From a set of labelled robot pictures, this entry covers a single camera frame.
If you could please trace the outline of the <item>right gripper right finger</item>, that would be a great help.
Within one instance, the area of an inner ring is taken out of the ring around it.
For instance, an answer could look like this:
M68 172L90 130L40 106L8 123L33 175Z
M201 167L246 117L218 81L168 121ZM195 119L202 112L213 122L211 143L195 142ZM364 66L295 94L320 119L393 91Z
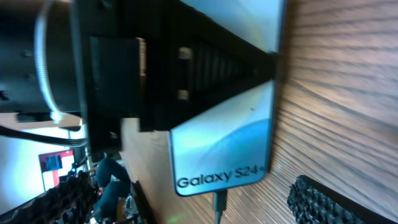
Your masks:
M298 224L397 224L306 175L290 186L287 205Z

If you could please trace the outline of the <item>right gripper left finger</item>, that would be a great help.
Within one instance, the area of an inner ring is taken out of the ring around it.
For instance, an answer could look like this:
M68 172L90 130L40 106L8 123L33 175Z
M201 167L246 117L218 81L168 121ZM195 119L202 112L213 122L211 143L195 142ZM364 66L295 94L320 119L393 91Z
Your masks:
M18 207L1 224L88 223L98 198L98 186L89 173L79 171Z

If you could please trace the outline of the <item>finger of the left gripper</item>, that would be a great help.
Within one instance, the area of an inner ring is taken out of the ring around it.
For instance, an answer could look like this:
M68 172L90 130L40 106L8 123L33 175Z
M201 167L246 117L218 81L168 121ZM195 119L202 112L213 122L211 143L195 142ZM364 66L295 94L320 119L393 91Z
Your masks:
M258 49L181 1L167 1L165 6L173 92L164 110L166 130L273 79L275 54Z

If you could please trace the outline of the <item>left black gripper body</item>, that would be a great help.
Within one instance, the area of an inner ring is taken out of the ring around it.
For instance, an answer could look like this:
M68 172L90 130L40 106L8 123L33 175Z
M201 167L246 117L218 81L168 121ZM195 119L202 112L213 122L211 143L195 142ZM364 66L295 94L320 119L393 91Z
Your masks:
M165 97L170 84L162 42L172 1L77 0L71 32L80 108L91 152L121 148L121 121L138 131L174 126Z

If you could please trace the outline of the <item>blue Galaxy S24 smartphone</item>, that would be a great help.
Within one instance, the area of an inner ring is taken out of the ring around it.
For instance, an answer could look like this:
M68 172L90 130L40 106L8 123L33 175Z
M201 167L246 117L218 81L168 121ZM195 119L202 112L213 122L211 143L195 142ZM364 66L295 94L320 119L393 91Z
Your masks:
M285 0L189 1L222 27L272 56L270 79L169 132L174 190L189 197L261 181L269 170Z

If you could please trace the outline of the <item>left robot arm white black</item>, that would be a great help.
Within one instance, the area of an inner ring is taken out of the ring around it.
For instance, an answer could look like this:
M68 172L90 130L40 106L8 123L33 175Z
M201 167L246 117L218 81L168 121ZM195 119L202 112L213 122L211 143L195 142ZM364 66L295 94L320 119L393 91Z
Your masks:
M168 131L273 79L266 53L181 1L2 1L1 112L20 122L79 116L82 139L1 135L100 152L121 120Z

